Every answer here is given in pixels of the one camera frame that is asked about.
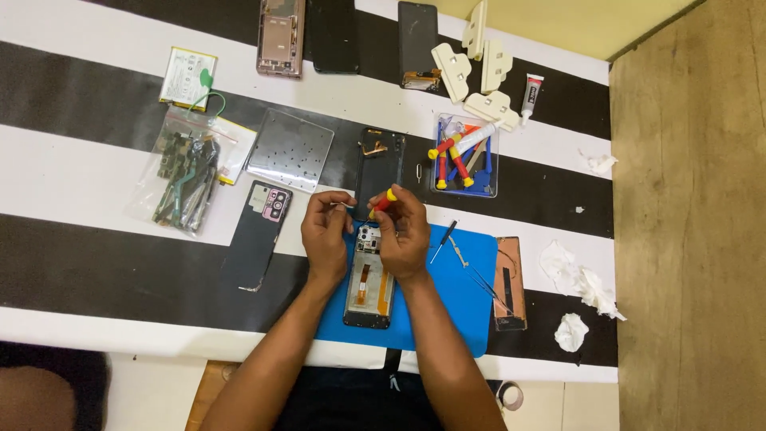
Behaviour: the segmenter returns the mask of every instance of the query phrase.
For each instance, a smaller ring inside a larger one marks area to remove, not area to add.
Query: wall
[[[610,93],[621,429],[763,429],[766,3],[708,0]]]
[[[478,0],[422,0],[468,18]],[[624,48],[691,0],[489,0],[487,25],[601,60]]]

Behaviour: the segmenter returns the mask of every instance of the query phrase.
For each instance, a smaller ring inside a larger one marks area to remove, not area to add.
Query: transparent box
[[[439,114],[439,121],[437,122],[437,139],[434,141],[434,149],[439,146],[442,140],[448,137],[444,135],[442,130],[443,124],[446,126],[454,122],[460,122],[466,126],[484,127],[489,124],[488,121],[481,120],[480,118],[462,117],[460,115],[452,114]],[[466,151],[461,159],[465,160],[463,165],[468,170],[469,177],[474,180],[474,184],[469,187],[463,185],[463,179],[460,176],[455,163],[450,158],[450,154],[447,152],[447,177],[445,178],[447,186],[444,189],[437,188],[440,171],[440,161],[437,157],[431,164],[431,178],[430,189],[432,192],[447,193],[458,196],[471,196],[481,198],[493,198],[497,196],[497,178],[499,167],[499,147],[500,147],[500,132],[497,130],[491,137],[487,138],[487,146],[489,152],[481,152],[479,156],[471,164],[471,159],[476,153],[471,150]]]

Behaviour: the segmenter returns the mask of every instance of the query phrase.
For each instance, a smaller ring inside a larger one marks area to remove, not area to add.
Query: black phone screen
[[[354,0],[306,0],[314,69],[320,73],[359,73]]]

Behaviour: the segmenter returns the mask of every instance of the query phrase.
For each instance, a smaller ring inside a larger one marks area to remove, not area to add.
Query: plastic bag
[[[170,106],[127,212],[191,235],[211,204],[222,147],[236,141],[210,130],[216,117]]]

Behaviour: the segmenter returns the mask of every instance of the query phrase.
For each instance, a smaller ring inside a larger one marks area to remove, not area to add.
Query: screwdriver
[[[434,253],[434,257],[431,258],[431,262],[428,262],[428,264],[434,263],[434,259],[436,258],[436,255],[439,254],[439,250],[441,250],[441,246],[444,245],[445,242],[447,242],[447,238],[450,237],[450,233],[455,229],[455,225],[457,224],[457,220],[453,220],[450,227],[447,229],[447,233],[444,234],[444,238],[441,239],[441,243],[439,244],[439,248],[436,249],[436,253]]]

